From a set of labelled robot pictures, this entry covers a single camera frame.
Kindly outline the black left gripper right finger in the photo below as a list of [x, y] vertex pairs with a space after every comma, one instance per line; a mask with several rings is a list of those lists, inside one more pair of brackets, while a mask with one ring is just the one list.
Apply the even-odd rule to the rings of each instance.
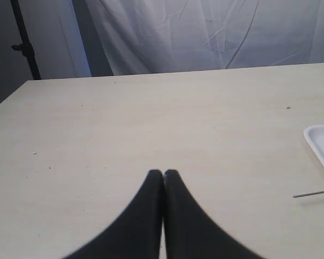
[[167, 258], [262, 258], [220, 228], [198, 205], [179, 172], [164, 173]]

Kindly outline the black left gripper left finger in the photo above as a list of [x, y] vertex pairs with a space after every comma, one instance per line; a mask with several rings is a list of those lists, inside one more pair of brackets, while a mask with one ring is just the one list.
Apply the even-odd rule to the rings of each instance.
[[163, 175], [153, 169], [123, 212], [66, 258], [159, 258], [162, 222]]

